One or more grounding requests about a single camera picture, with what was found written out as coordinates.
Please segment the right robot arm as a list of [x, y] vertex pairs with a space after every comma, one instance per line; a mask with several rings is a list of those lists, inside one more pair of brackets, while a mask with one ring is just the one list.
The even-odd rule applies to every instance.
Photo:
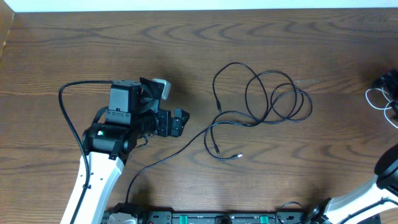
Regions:
[[[381, 91], [387, 104], [380, 110], [397, 127], [397, 70], [373, 81], [372, 90]], [[397, 208], [397, 146], [378, 160], [374, 176], [352, 192], [328, 198], [307, 213], [302, 223], [360, 223], [386, 210]]]

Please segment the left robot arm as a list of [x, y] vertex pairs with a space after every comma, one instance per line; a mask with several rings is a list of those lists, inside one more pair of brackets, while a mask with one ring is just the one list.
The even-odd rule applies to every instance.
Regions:
[[171, 89], [166, 80], [115, 80], [109, 85], [109, 105], [98, 110], [82, 136], [63, 105], [66, 87], [59, 90], [60, 109], [81, 151], [78, 176], [62, 223], [100, 223], [128, 156], [138, 147], [137, 140], [151, 134], [177, 138], [189, 120], [184, 110], [160, 108]]

